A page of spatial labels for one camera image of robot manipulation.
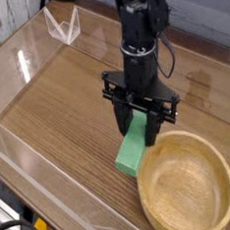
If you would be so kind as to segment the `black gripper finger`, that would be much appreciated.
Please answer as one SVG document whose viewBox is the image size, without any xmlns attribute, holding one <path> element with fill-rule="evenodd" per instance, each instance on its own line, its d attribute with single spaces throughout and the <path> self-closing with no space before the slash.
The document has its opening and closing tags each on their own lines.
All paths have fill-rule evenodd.
<svg viewBox="0 0 230 230">
<path fill-rule="evenodd" d="M 118 129 L 122 135 L 128 133 L 133 118 L 133 109 L 126 103 L 115 99 L 113 102 L 113 110 L 118 124 Z"/>
<path fill-rule="evenodd" d="M 146 113 L 146 119 L 144 142 L 147 146 L 153 146 L 163 118 L 158 112 L 149 111 Z"/>
</svg>

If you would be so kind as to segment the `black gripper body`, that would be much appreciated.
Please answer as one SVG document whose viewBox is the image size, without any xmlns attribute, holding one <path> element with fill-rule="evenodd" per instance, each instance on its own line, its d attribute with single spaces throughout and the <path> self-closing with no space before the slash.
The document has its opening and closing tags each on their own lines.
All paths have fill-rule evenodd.
<svg viewBox="0 0 230 230">
<path fill-rule="evenodd" d="M 180 96 L 160 80 L 157 70 L 158 42 L 147 52 L 124 54 L 124 71 L 107 71 L 101 74 L 104 81 L 103 97 L 114 102 L 118 99 L 133 110 L 142 113 L 158 112 L 163 122 L 176 123 Z"/>
</svg>

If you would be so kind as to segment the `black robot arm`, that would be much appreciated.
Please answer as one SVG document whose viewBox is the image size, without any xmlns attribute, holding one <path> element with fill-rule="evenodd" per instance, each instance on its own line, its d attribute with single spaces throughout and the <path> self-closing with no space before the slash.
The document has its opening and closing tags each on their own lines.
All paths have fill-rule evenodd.
<svg viewBox="0 0 230 230">
<path fill-rule="evenodd" d="M 102 96 L 112 101 L 118 130 L 127 134 L 133 111 L 146 114 L 145 145 L 152 146 L 164 122 L 176 122 L 180 96 L 159 78 L 158 44 L 170 45 L 164 32 L 169 26 L 166 0 L 115 0 L 121 20 L 124 69 L 101 74 Z"/>
</svg>

